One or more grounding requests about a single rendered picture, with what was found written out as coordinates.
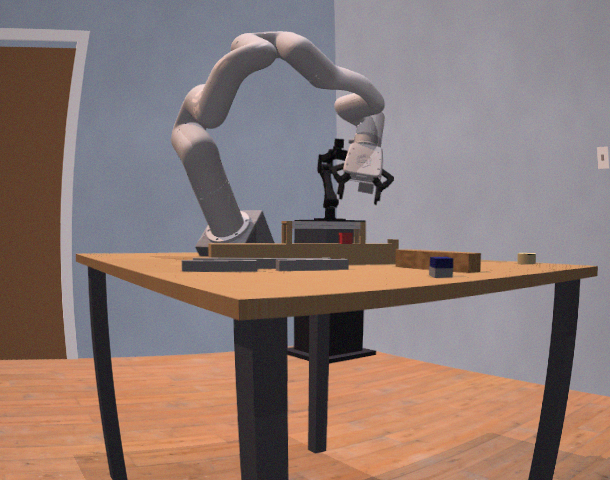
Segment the brown wooden bar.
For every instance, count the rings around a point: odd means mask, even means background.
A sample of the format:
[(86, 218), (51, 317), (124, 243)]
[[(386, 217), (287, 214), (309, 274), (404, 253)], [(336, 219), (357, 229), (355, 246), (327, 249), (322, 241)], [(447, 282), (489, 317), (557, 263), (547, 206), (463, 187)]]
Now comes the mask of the brown wooden bar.
[(454, 259), (453, 272), (481, 272), (481, 253), (435, 252), (431, 250), (396, 250), (395, 267), (429, 270), (430, 257), (450, 257)]

